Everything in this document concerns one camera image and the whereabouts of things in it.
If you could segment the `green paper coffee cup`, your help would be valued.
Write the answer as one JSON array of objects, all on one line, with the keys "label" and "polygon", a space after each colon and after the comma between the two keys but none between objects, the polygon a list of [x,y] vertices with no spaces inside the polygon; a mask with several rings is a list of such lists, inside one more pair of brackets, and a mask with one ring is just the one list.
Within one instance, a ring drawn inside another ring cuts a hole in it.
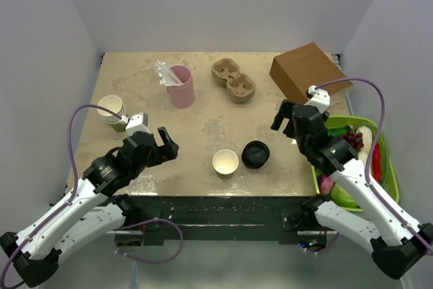
[{"label": "green paper coffee cup", "polygon": [[212,167],[221,179],[232,177],[239,166],[239,158],[237,154],[228,149],[219,150],[212,158]]}]

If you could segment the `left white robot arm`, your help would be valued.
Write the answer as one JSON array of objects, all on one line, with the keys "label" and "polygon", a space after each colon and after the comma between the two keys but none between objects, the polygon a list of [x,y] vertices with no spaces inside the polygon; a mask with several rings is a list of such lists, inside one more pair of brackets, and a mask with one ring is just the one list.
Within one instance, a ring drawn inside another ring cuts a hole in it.
[{"label": "left white robot arm", "polygon": [[128,186],[144,169],[178,156],[178,145],[164,127],[158,128],[163,144],[145,131],[136,131],[96,158],[72,190],[42,217],[18,233],[1,236],[8,260],[1,272],[4,280],[14,267],[21,284],[34,288],[46,282],[75,250],[117,229],[143,227],[148,222],[128,195],[117,191]]}]

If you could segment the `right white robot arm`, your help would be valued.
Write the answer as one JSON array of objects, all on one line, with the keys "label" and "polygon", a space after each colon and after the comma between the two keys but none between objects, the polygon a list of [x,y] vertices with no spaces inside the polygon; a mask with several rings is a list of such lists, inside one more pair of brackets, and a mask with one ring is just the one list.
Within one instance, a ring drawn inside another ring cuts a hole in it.
[{"label": "right white robot arm", "polygon": [[304,204],[302,224],[310,230],[320,226],[336,230],[363,247],[383,273],[398,280],[431,249],[432,224],[422,224],[406,213],[373,180],[350,144],[327,134],[328,116],[315,106],[298,105],[285,99],[271,129],[278,130],[287,119],[284,134],[296,140],[300,153],[315,168],[350,194],[367,218],[316,195]]}]

